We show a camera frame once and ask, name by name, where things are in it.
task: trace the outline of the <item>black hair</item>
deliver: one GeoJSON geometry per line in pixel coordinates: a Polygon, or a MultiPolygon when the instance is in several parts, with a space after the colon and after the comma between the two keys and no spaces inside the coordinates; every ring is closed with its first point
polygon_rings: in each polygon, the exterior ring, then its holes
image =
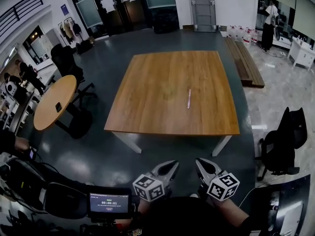
{"type": "Polygon", "coordinates": [[[5,80],[7,80],[7,78],[9,78],[9,77],[10,77],[10,74],[9,74],[9,73],[5,73],[5,74],[4,74],[4,79],[5,79],[5,80]]]}
{"type": "Polygon", "coordinates": [[[276,5],[276,0],[270,0],[274,5],[276,5]]]}

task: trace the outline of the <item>rectangular wooden table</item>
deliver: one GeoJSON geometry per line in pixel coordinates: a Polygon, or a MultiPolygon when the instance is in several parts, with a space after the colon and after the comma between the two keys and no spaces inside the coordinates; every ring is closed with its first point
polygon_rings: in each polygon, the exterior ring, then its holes
{"type": "Polygon", "coordinates": [[[212,152],[217,156],[232,135],[240,134],[218,52],[135,55],[116,94],[105,130],[112,131],[137,153],[141,149],[127,133],[222,136],[212,152]]]}

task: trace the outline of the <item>white table leg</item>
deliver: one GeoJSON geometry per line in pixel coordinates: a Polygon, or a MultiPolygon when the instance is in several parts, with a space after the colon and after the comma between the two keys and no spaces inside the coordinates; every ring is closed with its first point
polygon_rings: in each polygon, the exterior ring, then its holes
{"type": "Polygon", "coordinates": [[[215,147],[215,149],[212,152],[212,156],[217,156],[220,151],[224,148],[224,146],[227,144],[227,142],[231,139],[232,136],[222,136],[220,138],[219,143],[215,147]]]}
{"type": "Polygon", "coordinates": [[[122,132],[112,132],[115,136],[117,136],[124,144],[126,144],[129,148],[134,150],[136,153],[141,154],[142,149],[139,148],[132,139],[128,137],[127,133],[122,132]]]}

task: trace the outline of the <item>person in white shirt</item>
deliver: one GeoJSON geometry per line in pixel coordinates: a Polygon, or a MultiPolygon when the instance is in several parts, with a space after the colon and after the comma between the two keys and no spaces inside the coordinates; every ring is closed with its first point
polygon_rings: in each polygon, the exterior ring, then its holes
{"type": "Polygon", "coordinates": [[[266,52],[269,51],[272,47],[275,20],[276,17],[278,17],[278,9],[275,4],[276,0],[270,0],[270,5],[265,11],[262,12],[265,16],[267,16],[261,39],[261,48],[264,49],[266,52]]]}

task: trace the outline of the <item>long black skirt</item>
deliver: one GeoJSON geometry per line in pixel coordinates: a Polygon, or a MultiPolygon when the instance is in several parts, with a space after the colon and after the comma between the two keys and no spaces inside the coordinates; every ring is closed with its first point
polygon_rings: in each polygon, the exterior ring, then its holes
{"type": "Polygon", "coordinates": [[[264,29],[262,32],[261,38],[261,46],[266,49],[270,50],[272,47],[272,42],[274,39],[274,26],[272,24],[264,24],[264,29]]]}

